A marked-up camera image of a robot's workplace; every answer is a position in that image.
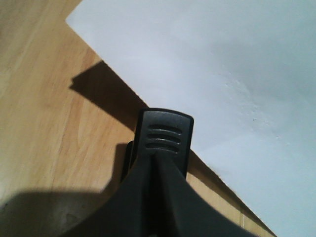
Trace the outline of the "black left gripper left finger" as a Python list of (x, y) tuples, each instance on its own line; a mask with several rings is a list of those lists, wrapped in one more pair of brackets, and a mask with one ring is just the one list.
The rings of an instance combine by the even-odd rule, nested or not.
[(160, 153), (139, 157), (114, 195), (65, 237), (159, 237)]

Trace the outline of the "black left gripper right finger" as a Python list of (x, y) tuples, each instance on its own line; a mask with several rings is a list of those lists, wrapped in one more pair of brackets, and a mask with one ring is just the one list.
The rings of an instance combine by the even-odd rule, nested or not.
[(168, 157), (153, 156), (159, 237), (251, 237), (203, 200)]

